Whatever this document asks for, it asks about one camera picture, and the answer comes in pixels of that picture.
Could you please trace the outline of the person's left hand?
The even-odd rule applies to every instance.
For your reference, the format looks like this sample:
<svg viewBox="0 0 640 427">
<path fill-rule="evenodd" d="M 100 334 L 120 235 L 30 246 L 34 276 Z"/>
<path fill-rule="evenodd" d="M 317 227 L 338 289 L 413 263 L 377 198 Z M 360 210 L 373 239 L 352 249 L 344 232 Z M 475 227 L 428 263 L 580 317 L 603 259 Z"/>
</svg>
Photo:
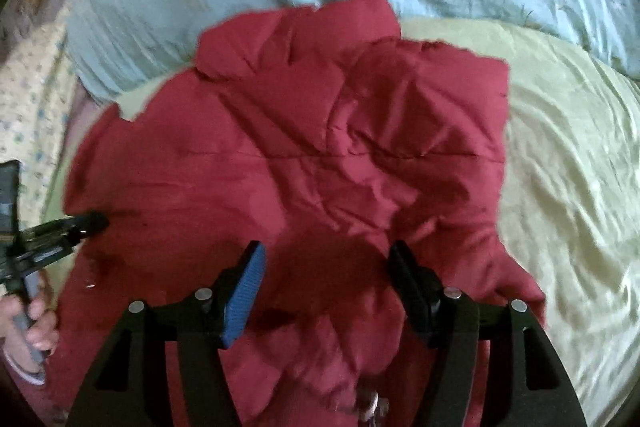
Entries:
<svg viewBox="0 0 640 427">
<path fill-rule="evenodd" d="M 1 340 L 4 351 L 15 367 L 29 376 L 36 376 L 43 369 L 42 362 L 36 362 L 32 350 L 38 352 L 53 351 L 58 345 L 58 316 L 51 308 L 53 289 L 46 271 L 37 275 L 38 294 L 32 298 L 28 307 L 17 295 L 1 296 Z M 32 320 L 27 331 L 21 331 L 14 320 L 25 313 Z"/>
</svg>

